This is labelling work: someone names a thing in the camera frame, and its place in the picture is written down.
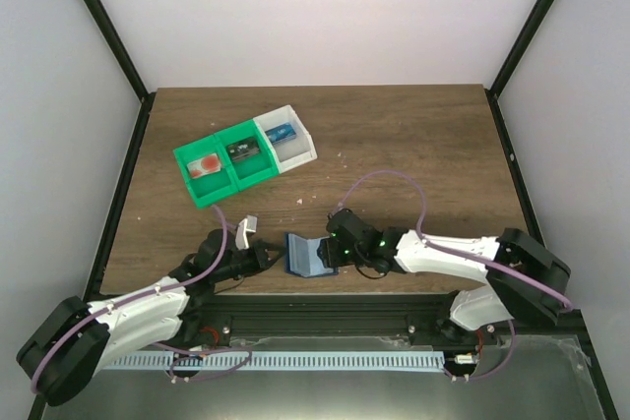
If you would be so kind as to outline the blue leather card holder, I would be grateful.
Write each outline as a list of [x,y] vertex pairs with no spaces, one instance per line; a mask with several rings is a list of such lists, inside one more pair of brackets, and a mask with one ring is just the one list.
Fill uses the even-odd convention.
[[284,235],[286,246],[284,271],[302,278],[338,275],[339,270],[327,268],[318,254],[320,243],[325,240],[327,237],[307,239],[294,233],[286,233]]

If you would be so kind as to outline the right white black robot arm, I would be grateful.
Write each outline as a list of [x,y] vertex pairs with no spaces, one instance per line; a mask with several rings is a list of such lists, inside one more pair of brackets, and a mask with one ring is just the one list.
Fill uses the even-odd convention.
[[573,311],[566,295],[569,267],[529,234],[507,228],[499,236],[455,238],[420,228],[378,230],[349,209],[330,215],[318,255],[327,268],[354,266],[386,276],[437,273],[477,283],[451,293],[434,326],[458,344],[488,325],[520,321],[551,328]]

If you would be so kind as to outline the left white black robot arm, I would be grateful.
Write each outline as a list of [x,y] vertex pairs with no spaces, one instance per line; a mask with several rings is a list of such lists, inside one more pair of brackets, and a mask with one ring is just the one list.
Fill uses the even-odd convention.
[[80,393],[111,362],[155,343],[177,349],[219,344],[204,332],[201,312],[216,286],[271,268],[282,245],[255,240],[245,249],[230,231],[215,229],[198,250],[154,284],[108,300],[60,302],[17,354],[34,392],[50,406]]

